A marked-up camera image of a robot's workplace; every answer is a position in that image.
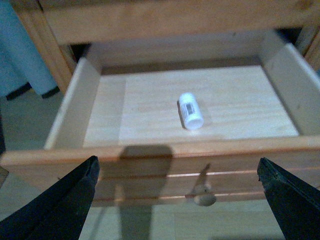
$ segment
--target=floor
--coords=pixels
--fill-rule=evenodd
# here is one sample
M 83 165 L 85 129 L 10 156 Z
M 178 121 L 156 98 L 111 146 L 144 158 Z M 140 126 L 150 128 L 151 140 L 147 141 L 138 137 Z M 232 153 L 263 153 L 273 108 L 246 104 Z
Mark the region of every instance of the floor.
M 59 93 L 41 99 L 29 91 L 7 102 L 0 99 L 8 151 L 44 146 L 62 100 Z M 9 174 L 0 188 L 0 220 L 40 193 Z M 81 240 L 284 240 L 266 200 L 152 207 L 92 207 Z

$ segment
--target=open drawer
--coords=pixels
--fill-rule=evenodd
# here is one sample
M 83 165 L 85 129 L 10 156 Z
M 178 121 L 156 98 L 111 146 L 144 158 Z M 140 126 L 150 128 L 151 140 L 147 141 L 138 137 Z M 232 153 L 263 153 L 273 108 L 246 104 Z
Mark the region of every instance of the open drawer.
M 198 130 L 183 128 L 184 92 Z M 261 157 L 320 186 L 319 134 L 320 80 L 274 31 L 121 40 L 80 59 L 46 150 L 1 165 L 44 190 L 96 155 L 103 205 L 181 202 L 197 185 L 218 201 L 261 199 Z

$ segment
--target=wooden furniture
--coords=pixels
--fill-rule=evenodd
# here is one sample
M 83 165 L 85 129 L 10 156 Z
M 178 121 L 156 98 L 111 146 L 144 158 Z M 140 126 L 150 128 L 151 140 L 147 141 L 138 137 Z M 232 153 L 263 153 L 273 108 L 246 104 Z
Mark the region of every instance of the wooden furniture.
M 6 152 L 10 172 L 44 190 L 96 155 L 96 205 L 183 202 L 197 185 L 261 199 L 261 157 L 320 186 L 320 80 L 265 30 L 318 25 L 320 1 L 39 2 L 58 45 L 93 43 L 46 150 Z M 183 92 L 203 111 L 197 131 L 181 125 Z

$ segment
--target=blue fabric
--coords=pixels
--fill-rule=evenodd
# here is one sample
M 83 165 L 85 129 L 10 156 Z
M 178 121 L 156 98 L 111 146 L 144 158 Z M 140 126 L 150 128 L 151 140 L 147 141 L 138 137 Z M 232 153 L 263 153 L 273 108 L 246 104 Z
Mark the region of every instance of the blue fabric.
M 29 82 L 37 94 L 57 86 L 10 3 L 0 0 L 0 94 Z

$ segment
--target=wooden frame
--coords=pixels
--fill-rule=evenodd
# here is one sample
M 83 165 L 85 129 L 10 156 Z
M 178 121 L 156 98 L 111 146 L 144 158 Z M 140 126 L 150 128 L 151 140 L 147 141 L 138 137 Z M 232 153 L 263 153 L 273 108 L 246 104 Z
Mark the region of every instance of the wooden frame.
M 11 3 L 63 93 L 74 70 L 73 58 L 64 51 L 66 45 L 320 24 L 319 0 Z
M 222 36 L 224 39 L 227 36 L 231 39 L 236 37 L 232 33 Z M 319 78 L 293 46 L 283 42 L 274 32 L 262 38 L 260 34 L 249 33 L 248 36 L 252 38 L 243 41 L 244 45 L 238 45 L 244 48 L 243 51 L 235 52 L 241 56 L 246 52 L 246 46 L 260 41 L 261 47 L 256 49 L 256 54 L 259 54 L 264 71 L 298 127 L 300 136 L 79 148 L 95 97 L 95 79 L 100 77 L 102 65 L 105 65 L 103 61 L 109 61 L 97 57 L 97 53 L 101 53 L 105 47 L 97 44 L 92 46 L 92 50 L 77 66 L 47 140 L 47 150 L 7 152 L 2 156 L 0 164 L 44 190 L 85 159 L 96 155 L 101 164 L 96 205 L 183 202 L 186 196 L 192 196 L 198 184 L 210 184 L 218 201 L 261 199 L 264 197 L 263 187 L 256 173 L 261 157 L 271 159 L 314 187 L 320 186 L 320 128 L 317 125 L 320 119 L 317 111 L 320 108 Z M 185 49 L 192 42 L 188 41 Z M 216 54 L 219 54 L 219 48 L 224 52 L 223 49 L 234 47 L 232 41 L 220 45 L 214 41 L 211 43 L 216 47 Z M 151 41 L 148 44 L 157 45 L 157 42 Z M 158 47 L 159 50 L 165 49 L 161 45 Z M 136 53 L 143 50 L 139 47 L 135 49 L 133 52 Z M 138 63 L 149 62 L 151 58 L 150 55 L 143 55 L 137 60 L 133 56 L 132 59 Z M 207 164 L 211 168 L 206 173 L 206 179 L 199 183 L 200 172 Z

